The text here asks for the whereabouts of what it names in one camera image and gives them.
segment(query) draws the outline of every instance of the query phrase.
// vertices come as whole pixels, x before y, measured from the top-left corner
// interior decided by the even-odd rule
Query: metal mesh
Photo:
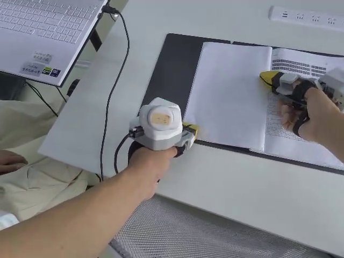
[[[125,258],[329,258],[298,243],[159,196],[142,203],[110,244]]]

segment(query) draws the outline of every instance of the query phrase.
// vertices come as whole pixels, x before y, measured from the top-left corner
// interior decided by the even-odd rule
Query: outlet
[[[344,16],[329,15],[313,11],[293,10],[280,6],[272,6],[269,19],[290,24],[321,27],[328,30],[344,32]]]

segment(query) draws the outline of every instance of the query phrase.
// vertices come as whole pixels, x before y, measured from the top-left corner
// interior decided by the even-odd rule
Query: white table
[[[344,54],[344,33],[274,23],[271,5],[344,15],[344,2],[277,0],[130,0],[123,15],[131,40],[114,91],[104,149],[113,154],[145,94],[167,33]],[[99,172],[106,100],[126,51],[116,22],[40,152]],[[127,148],[119,167],[127,162]],[[175,159],[157,192],[303,244],[344,255],[344,176],[197,145]]]

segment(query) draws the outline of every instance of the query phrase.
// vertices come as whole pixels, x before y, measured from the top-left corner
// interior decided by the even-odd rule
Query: beige pants
[[[60,111],[63,103],[58,100],[51,106]],[[21,149],[21,145],[46,135],[55,120],[45,105],[0,101],[0,149]],[[0,210],[22,221],[83,193],[88,184],[97,182],[94,174],[44,158],[0,176]]]
[[[0,209],[19,221],[85,192],[89,173],[45,158],[0,176]]]

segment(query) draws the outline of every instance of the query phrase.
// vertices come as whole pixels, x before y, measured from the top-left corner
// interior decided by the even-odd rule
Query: page
[[[271,47],[203,45],[184,116],[199,125],[198,139],[263,151],[268,91],[258,74],[271,55]]]
[[[343,58],[329,58],[289,49],[273,50],[272,69],[297,73],[303,77],[320,77],[327,71],[342,66]],[[297,137],[284,130],[277,109],[278,97],[269,96],[264,152],[320,166],[343,169],[344,165],[325,147]]]

